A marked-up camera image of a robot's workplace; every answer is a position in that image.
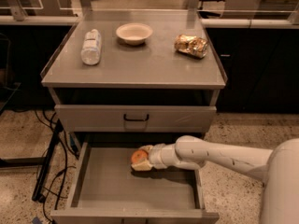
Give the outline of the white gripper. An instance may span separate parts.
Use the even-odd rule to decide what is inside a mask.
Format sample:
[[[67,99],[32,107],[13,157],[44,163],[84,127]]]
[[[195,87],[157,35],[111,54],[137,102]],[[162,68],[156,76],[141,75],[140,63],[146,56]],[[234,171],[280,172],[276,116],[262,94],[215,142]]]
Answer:
[[[175,145],[146,145],[139,149],[149,152],[149,160],[143,160],[139,163],[133,163],[131,167],[138,172],[150,171],[152,166],[155,169],[166,169],[174,166],[178,162],[178,157],[175,151]]]

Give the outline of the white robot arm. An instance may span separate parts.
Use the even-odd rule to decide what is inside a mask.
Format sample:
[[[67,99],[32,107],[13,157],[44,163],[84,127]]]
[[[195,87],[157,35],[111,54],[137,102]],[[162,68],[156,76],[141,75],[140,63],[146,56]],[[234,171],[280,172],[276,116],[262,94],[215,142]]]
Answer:
[[[168,167],[197,170],[207,161],[263,183],[260,224],[299,224],[298,138],[264,149],[184,135],[170,145],[140,147],[131,156],[131,167],[136,171]]]

